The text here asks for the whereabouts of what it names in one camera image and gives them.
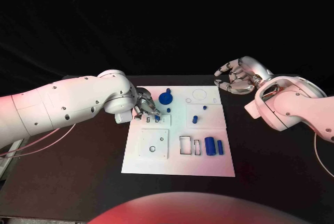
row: blue object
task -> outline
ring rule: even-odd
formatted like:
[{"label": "blue object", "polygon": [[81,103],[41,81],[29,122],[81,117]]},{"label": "blue object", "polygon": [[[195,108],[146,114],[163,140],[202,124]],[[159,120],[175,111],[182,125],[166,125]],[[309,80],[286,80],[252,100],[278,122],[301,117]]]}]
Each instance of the blue object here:
[{"label": "blue object", "polygon": [[221,140],[218,141],[218,151],[219,151],[219,154],[221,154],[221,155],[225,154],[225,151],[224,151],[224,143],[222,143]]},{"label": "blue object", "polygon": [[170,94],[170,88],[167,88],[166,92],[159,96],[159,101],[163,105],[169,105],[173,101],[173,96]]},{"label": "blue object", "polygon": [[199,119],[199,117],[198,117],[198,116],[195,116],[195,117],[193,117],[193,124],[196,124],[196,123],[198,123],[198,119]]},{"label": "blue object", "polygon": [[216,155],[216,147],[215,147],[215,139],[214,139],[214,137],[206,137],[205,142],[206,142],[208,155]]}]

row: white board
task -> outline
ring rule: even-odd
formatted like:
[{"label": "white board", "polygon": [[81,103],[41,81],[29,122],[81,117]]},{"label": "white board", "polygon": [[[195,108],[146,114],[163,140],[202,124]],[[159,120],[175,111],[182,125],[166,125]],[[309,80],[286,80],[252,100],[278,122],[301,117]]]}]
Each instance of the white board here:
[{"label": "white board", "polygon": [[[170,174],[193,176],[235,177],[231,146],[227,132],[225,113],[216,86],[143,86],[150,92],[152,97],[162,111],[166,121],[156,123],[155,116],[143,116],[143,120],[133,120],[129,129],[127,147],[124,155],[123,173],[140,174]],[[159,96],[170,88],[173,102],[163,105]],[[198,123],[193,124],[193,115],[199,116]],[[169,130],[167,137],[167,158],[150,155],[150,143],[142,142],[143,130],[149,133],[159,133],[159,130]],[[191,137],[192,154],[180,154],[180,136]],[[206,154],[205,138],[214,137],[216,144],[215,156]],[[153,134],[155,143],[160,138]],[[195,144],[201,143],[195,154]],[[224,142],[225,154],[219,155],[218,140]],[[139,156],[139,150],[146,149],[146,157]]]}]

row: pink cable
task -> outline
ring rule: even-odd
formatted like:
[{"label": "pink cable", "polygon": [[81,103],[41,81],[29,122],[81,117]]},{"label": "pink cable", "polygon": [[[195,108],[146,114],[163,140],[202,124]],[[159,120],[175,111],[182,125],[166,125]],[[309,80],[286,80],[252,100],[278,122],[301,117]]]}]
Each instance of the pink cable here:
[{"label": "pink cable", "polygon": [[70,131],[65,133],[65,135],[52,143],[52,144],[49,144],[47,147],[44,147],[44,148],[41,148],[39,150],[36,150],[36,151],[34,151],[34,152],[31,152],[31,153],[25,153],[25,154],[22,154],[22,155],[16,155],[16,156],[11,156],[11,157],[5,157],[5,158],[0,158],[0,160],[5,160],[5,159],[11,159],[11,158],[15,158],[15,157],[21,157],[21,156],[24,156],[24,155],[29,155],[29,154],[32,154],[32,153],[36,153],[36,152],[39,152],[39,151],[42,151],[42,150],[45,150],[48,147],[51,147],[58,141],[61,141],[61,139],[68,135],[68,133],[71,132],[71,130],[74,129],[74,127],[75,127],[75,124],[74,124],[74,126],[72,126],[72,128],[70,129]]},{"label": "pink cable", "polygon": [[41,140],[44,140],[47,137],[49,137],[58,130],[60,130],[60,128],[58,128],[54,132],[51,132],[45,137],[42,137],[39,140],[36,140],[35,142],[32,142],[31,144],[28,144],[28,145],[24,146],[22,148],[19,148],[19,149],[16,149],[16,150],[12,150],[12,151],[9,151],[9,152],[6,152],[6,153],[2,153],[0,156],[8,155],[9,153],[18,152],[18,151],[24,150],[25,148],[31,147],[31,146],[32,146],[34,144],[36,144]]}]

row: table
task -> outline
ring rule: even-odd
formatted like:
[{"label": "table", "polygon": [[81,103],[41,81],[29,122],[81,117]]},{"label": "table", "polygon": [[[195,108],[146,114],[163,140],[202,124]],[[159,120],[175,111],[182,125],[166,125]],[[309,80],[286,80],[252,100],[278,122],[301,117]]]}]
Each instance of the table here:
[{"label": "table", "polygon": [[[215,77],[129,76],[134,85],[212,85]],[[250,95],[221,91],[235,178],[123,174],[129,125],[114,115],[77,124],[45,151],[21,157],[0,191],[0,216],[90,221],[124,202],[165,192],[189,191],[234,196],[296,215],[313,223],[334,222],[334,178],[314,155],[314,133],[306,124],[278,132],[244,106]],[[36,148],[68,131],[61,129]],[[36,140],[45,134],[31,138]],[[322,160],[334,168],[333,145],[319,138]]]}]

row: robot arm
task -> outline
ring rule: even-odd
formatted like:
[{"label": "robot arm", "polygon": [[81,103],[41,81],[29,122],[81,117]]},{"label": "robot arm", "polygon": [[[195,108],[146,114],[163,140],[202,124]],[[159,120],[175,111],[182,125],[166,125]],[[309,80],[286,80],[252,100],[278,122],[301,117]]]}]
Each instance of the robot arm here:
[{"label": "robot arm", "polygon": [[[150,109],[142,106],[147,100]],[[100,110],[116,114],[117,123],[131,121],[131,108],[160,116],[150,93],[137,94],[120,70],[98,77],[62,80],[25,93],[0,98],[0,147],[29,136],[91,119]]]},{"label": "robot arm", "polygon": [[323,139],[334,142],[334,97],[327,98],[324,91],[301,77],[275,77],[248,56],[228,63],[215,75],[228,70],[231,84],[215,81],[222,89],[248,94],[258,88],[255,100],[245,106],[254,118],[262,117],[278,131],[304,122]]}]

